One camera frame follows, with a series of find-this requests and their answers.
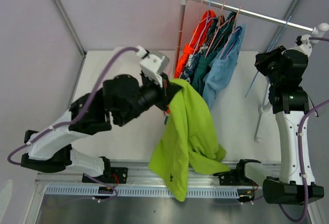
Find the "light blue shorts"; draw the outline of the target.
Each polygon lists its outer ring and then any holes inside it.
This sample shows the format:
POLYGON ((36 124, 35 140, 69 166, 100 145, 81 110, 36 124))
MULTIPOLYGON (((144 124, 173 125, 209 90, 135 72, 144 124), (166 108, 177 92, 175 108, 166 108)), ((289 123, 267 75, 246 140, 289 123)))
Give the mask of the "light blue shorts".
POLYGON ((215 102, 217 94, 225 89, 231 81, 243 44, 245 30, 245 24, 237 26, 222 58, 220 59, 221 49, 210 63, 211 68, 204 78, 205 87, 202 95, 210 109, 215 102))

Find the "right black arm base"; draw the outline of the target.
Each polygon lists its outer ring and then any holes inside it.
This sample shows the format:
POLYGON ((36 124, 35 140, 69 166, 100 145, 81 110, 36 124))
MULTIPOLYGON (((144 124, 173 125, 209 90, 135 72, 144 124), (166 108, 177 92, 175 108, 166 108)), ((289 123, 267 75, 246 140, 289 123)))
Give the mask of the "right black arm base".
POLYGON ((224 186, 252 186, 254 181, 245 176, 245 165, 250 162, 261 163, 258 160, 254 159, 241 159, 237 164, 235 169, 215 173, 214 177, 219 179, 220 185, 224 186))

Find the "lime green shorts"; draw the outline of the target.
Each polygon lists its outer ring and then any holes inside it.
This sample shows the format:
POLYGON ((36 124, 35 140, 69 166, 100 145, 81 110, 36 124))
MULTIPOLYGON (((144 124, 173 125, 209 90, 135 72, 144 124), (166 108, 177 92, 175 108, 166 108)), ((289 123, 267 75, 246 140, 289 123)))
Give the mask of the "lime green shorts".
POLYGON ((230 171, 222 162, 226 150, 219 144, 209 107, 185 80, 172 79, 181 87, 169 104, 170 115, 149 162, 176 200, 188 192, 189 169, 202 175, 230 171))

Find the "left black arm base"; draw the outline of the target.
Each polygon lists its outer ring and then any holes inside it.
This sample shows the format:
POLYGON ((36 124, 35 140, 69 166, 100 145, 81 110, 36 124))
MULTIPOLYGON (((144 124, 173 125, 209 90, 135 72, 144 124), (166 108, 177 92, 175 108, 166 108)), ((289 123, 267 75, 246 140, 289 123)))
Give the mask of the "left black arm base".
POLYGON ((103 174, 97 177, 84 174, 82 182, 96 183, 100 181, 102 183, 126 184, 129 169, 127 167, 113 167, 109 159, 103 156, 100 158, 104 165, 103 174))

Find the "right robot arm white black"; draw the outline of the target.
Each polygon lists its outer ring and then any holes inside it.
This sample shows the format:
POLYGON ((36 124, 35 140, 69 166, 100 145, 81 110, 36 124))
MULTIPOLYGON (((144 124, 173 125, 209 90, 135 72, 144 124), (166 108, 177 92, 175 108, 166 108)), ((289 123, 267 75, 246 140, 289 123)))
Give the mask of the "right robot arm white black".
POLYGON ((316 185, 310 166, 308 94, 300 86, 311 52, 311 44, 290 49, 280 46, 255 57, 256 69, 270 83, 268 99, 280 136, 280 174, 277 178, 269 176, 261 162, 249 161, 235 171, 234 177, 242 185, 257 183, 270 204, 307 205, 324 197, 324 188, 316 185))

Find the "blue wire hanger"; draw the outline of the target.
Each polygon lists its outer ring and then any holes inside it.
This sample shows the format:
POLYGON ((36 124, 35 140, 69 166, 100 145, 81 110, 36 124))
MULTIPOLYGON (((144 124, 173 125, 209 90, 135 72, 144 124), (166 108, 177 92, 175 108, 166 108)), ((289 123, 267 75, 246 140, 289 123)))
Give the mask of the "blue wire hanger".
MULTIPOLYGON (((270 52, 270 51, 272 51, 272 50, 274 49, 274 47, 276 46, 278 40, 280 39, 281 35, 283 34, 283 32, 284 32, 284 30, 285 30, 285 28, 286 28, 286 26, 287 26, 286 24, 287 24, 288 22, 290 22, 291 17, 292 17, 292 16, 289 15, 288 18, 287 18, 287 21, 286 21, 285 25, 281 26, 281 27, 276 31, 275 35, 273 36, 272 40, 270 41, 270 43, 269 43, 269 45, 268 45, 268 47, 267 47, 267 49, 266 49, 266 51, 265 51, 266 53, 268 53, 268 52, 270 52)), ((246 91, 245 97, 248 96, 248 94, 249 94, 249 92, 250 92, 250 90, 251 90, 251 88, 252 88, 252 86, 253 86, 253 84, 254 84, 254 82, 255 82, 257 76, 258 76, 258 74, 259 74, 259 71, 257 71, 257 72, 255 73, 255 75, 254 75, 254 77, 253 77, 253 79, 252 79, 252 81, 251 81, 251 83, 250 83, 250 85, 249 85, 249 87, 248 87, 248 89, 247 89, 247 91, 246 91)))

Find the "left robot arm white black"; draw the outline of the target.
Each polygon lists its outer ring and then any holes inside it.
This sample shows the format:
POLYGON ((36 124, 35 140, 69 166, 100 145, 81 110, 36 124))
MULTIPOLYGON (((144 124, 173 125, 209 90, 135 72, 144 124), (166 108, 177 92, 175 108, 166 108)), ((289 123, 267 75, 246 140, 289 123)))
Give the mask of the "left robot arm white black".
POLYGON ((108 158, 92 157, 72 147, 72 143, 100 132, 107 132, 113 125, 122 127, 138 118, 150 107, 166 111, 181 87, 171 83, 161 74, 162 85, 141 75, 142 84, 129 74, 106 80, 88 103, 89 93, 78 98, 69 110, 42 132, 25 132, 29 149, 21 157, 21 167, 42 173, 58 173, 71 169, 83 173, 82 181, 91 183, 125 183, 127 168, 112 167, 108 158))

